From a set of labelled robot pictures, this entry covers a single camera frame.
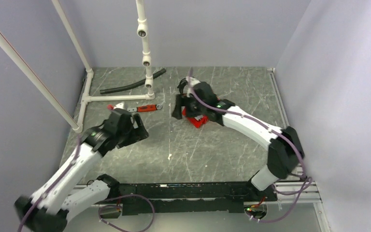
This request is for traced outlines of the red plastic bin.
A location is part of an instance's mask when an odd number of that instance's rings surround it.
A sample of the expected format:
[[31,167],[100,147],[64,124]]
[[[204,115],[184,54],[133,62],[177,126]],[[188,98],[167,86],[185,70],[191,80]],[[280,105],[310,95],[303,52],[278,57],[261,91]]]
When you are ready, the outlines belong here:
[[202,125],[206,124],[209,119],[207,116],[196,116],[196,117],[187,117],[186,116],[186,109],[182,110],[182,115],[186,117],[186,119],[196,128],[200,128]]

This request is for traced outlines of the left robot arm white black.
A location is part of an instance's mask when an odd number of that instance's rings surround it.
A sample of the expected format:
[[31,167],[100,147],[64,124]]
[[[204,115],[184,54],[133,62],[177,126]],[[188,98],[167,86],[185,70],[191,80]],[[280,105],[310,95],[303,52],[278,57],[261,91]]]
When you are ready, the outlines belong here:
[[30,196],[20,196],[14,203],[24,227],[32,232],[61,232],[68,222],[91,205],[115,202],[120,195],[120,183],[102,174],[90,185],[72,194],[78,182],[108,152],[148,138],[139,114],[114,107],[100,125],[87,129],[77,139],[69,158],[56,173]]

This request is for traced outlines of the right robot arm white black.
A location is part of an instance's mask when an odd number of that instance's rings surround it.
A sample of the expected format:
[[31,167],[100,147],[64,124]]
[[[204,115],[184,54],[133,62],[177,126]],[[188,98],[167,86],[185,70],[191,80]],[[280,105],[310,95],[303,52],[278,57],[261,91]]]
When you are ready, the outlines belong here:
[[211,122],[240,132],[268,152],[267,163],[249,180],[247,195],[251,200],[260,200],[266,188],[287,178],[303,163],[303,149],[293,127],[283,129],[248,114],[235,103],[218,98],[208,83],[194,77],[182,79],[177,88],[179,94],[176,95],[172,117],[206,117]]

